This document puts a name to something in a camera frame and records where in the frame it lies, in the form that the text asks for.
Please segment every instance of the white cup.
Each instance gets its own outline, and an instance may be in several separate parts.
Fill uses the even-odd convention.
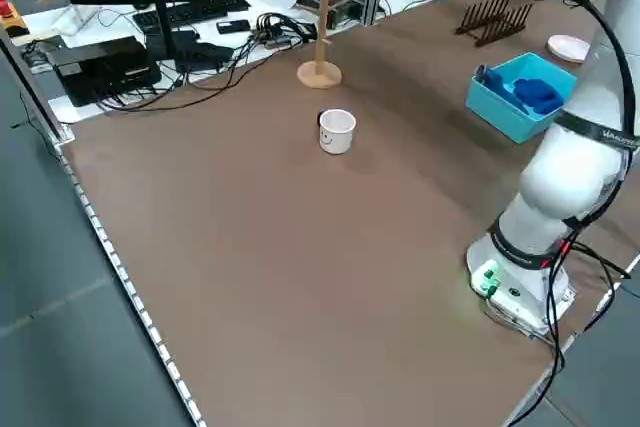
[[[344,154],[351,147],[356,118],[346,110],[331,109],[318,114],[320,147],[328,154]]]

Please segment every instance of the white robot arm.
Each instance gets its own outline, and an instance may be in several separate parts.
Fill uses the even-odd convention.
[[[605,19],[624,50],[633,83],[640,85],[640,0],[607,0]],[[624,115],[628,104],[619,59],[600,29],[564,110],[618,132],[630,130],[623,122],[629,118],[628,112]],[[640,115],[632,128],[632,135],[640,132]],[[570,232],[565,221],[582,219],[597,208],[626,173],[627,158],[624,149],[552,125],[522,173],[520,192],[467,251],[473,289],[490,297],[523,331],[545,334],[550,259]],[[551,283],[559,318],[575,295],[564,268]]]

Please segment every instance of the blue plastic bin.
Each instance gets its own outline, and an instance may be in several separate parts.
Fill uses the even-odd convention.
[[[510,92],[513,92],[518,79],[540,79],[553,86],[566,102],[576,85],[573,75],[533,53],[516,57],[494,70],[502,76],[505,88]],[[466,106],[518,144],[546,130],[560,112],[538,115],[528,109],[527,115],[487,89],[475,77],[471,80]]]

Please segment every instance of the keyboard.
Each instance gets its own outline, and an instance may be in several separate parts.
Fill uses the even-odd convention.
[[[226,17],[229,12],[243,12],[251,5],[246,0],[224,0],[209,2],[189,2],[167,8],[171,27],[182,27],[211,19]],[[155,10],[139,12],[133,16],[133,21],[145,34],[160,32],[160,20]]]

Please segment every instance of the brown table surface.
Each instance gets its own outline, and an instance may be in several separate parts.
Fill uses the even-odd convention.
[[[537,142],[514,145],[464,99],[477,65],[594,24],[545,1],[526,32],[476,49],[452,35],[468,1],[333,37],[330,91],[297,81],[307,48],[197,107],[74,126],[75,170],[209,425],[496,426],[548,365],[482,313],[463,261]],[[359,123],[340,157],[317,145],[332,107]],[[634,188],[586,235],[621,263],[638,249]],[[574,257],[565,331],[605,290]]]

